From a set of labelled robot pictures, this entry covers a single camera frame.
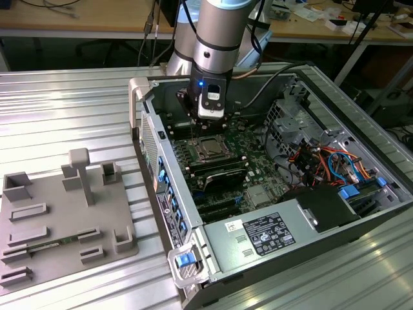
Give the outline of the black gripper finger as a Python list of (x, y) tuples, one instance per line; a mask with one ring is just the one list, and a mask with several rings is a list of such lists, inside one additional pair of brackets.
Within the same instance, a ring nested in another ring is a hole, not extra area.
[(194, 114), (194, 104), (186, 91), (176, 92), (176, 98), (187, 115)]
[(226, 112), (222, 122), (222, 129), (227, 129), (231, 124), (231, 120), (235, 115), (239, 115), (241, 112), (241, 102), (235, 101), (230, 112)]

